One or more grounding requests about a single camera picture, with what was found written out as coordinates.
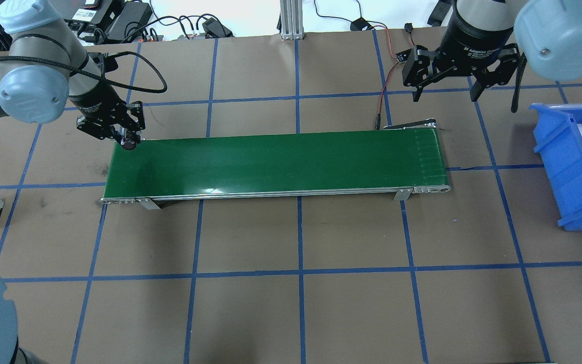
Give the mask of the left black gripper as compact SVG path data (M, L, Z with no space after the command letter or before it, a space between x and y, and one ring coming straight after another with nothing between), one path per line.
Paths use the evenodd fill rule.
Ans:
M136 134L146 128L143 103L136 101L126 106L115 90L91 90L79 95L76 108L82 113L76 128L96 139L113 139L121 144L122 134L115 125Z

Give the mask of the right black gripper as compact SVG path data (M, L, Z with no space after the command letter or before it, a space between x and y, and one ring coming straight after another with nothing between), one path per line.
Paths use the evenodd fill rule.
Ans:
M413 102L418 102L438 72L474 76L470 99L477 102L485 89L506 85L516 72L520 53L517 44L508 43L512 33L507 10L453 10L438 49L416 45L402 52L403 85L413 88Z

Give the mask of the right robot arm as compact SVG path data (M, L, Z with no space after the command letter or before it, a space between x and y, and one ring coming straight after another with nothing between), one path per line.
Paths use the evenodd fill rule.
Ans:
M402 82L413 101L432 83L471 77L472 101L486 89L515 78L511 111L527 67L551 81L582 77L582 1L449 1L441 44L414 44L398 54Z

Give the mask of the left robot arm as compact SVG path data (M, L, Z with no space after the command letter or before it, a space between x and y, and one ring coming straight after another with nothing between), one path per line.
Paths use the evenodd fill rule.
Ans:
M0 25L12 38L9 54L0 58L0 118L49 123L72 102L81 112L78 130L126 150L140 143L142 103L118 96L105 77L108 58L88 53L53 5L5 1Z

